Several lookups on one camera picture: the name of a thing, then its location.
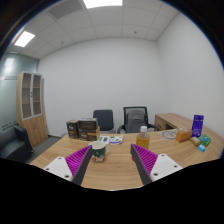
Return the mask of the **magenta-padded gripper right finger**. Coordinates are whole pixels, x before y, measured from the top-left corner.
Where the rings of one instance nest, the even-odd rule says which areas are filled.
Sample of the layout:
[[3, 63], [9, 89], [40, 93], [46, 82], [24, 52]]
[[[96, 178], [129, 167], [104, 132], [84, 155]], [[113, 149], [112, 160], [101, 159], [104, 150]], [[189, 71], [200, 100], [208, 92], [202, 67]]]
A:
[[131, 145], [130, 153], [138, 169], [143, 185], [159, 180], [182, 167], [167, 154], [155, 154], [136, 144]]

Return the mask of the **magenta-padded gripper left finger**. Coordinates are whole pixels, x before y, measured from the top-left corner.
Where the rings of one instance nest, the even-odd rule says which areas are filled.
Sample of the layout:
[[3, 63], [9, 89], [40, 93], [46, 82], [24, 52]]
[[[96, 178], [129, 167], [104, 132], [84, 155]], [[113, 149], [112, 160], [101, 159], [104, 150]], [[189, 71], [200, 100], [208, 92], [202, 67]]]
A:
[[44, 170], [81, 185], [91, 157], [92, 147], [86, 146], [67, 157], [58, 156]]

